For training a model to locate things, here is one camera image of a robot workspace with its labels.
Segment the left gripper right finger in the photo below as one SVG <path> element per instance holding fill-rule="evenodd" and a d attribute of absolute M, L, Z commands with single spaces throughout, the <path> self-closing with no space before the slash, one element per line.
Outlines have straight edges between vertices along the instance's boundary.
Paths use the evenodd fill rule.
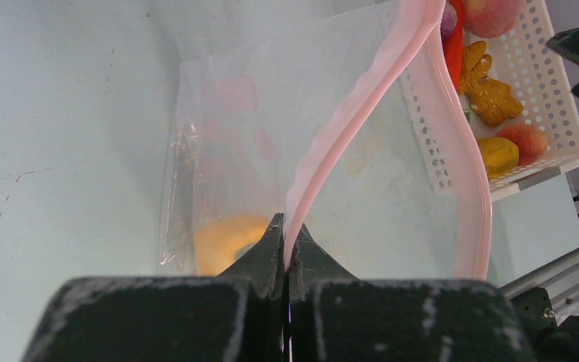
<path fill-rule="evenodd" d="M 532 361 L 513 306 L 469 279 L 359 279 L 302 228 L 287 278 L 291 361 Z"/>

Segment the clear zip top bag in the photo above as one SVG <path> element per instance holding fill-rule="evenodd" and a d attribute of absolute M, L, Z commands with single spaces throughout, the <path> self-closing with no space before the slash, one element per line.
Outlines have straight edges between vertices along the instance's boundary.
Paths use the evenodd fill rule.
<path fill-rule="evenodd" d="M 442 1 L 173 1 L 182 57 L 158 271 L 283 215 L 361 278 L 486 278 L 489 183 L 443 57 Z"/>

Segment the orange fried snack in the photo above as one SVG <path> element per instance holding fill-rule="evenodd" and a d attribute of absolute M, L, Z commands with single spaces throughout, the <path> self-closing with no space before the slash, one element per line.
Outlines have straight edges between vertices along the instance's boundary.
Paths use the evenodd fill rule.
<path fill-rule="evenodd" d="M 471 110 L 487 127 L 498 127 L 517 118 L 524 109 L 511 94 L 511 86 L 489 76 L 493 58 L 487 54 L 487 43 L 475 41 L 463 48 L 458 93 L 466 95 Z"/>

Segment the red chili pepper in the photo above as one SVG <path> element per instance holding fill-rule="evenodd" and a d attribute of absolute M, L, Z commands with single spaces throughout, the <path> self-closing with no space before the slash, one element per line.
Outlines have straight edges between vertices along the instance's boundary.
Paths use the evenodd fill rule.
<path fill-rule="evenodd" d="M 452 36 L 443 41 L 443 53 L 453 86 L 459 92 L 463 66 L 464 4 L 461 0 L 449 2 L 458 12 L 458 24 Z"/>

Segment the yellow mango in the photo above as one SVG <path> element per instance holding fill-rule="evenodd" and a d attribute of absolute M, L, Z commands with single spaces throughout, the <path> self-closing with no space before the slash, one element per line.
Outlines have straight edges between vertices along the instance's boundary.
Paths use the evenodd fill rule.
<path fill-rule="evenodd" d="M 511 172 L 519 163 L 519 149 L 503 137 L 477 140 L 488 179 L 497 179 Z"/>

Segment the purple onion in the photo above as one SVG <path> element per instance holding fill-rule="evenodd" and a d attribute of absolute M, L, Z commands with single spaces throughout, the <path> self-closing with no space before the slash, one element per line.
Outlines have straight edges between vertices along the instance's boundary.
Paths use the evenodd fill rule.
<path fill-rule="evenodd" d="M 452 36 L 457 24 L 458 12 L 449 1 L 446 1 L 440 24 L 440 35 L 443 41 L 446 41 Z"/>

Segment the yellow bell pepper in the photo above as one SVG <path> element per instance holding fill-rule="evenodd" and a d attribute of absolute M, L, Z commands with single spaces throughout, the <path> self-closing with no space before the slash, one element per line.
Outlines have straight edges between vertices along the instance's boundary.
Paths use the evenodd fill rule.
<path fill-rule="evenodd" d="M 237 252 L 257 243 L 269 221 L 255 215 L 218 219 L 201 226 L 193 237 L 197 273 L 215 276 L 237 260 Z"/>

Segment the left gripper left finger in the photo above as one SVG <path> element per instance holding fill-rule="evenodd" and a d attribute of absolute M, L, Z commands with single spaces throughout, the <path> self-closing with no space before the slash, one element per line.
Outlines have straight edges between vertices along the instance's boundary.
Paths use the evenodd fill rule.
<path fill-rule="evenodd" d="M 88 277 L 47 304 L 24 361 L 283 361 L 283 215 L 215 277 Z"/>

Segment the pink peach top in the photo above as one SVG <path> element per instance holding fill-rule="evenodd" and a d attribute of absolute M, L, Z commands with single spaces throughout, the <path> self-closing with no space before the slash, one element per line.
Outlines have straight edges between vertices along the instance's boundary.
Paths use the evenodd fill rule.
<path fill-rule="evenodd" d="M 480 38 L 496 38 L 518 20 L 522 0 L 465 0 L 464 28 Z"/>

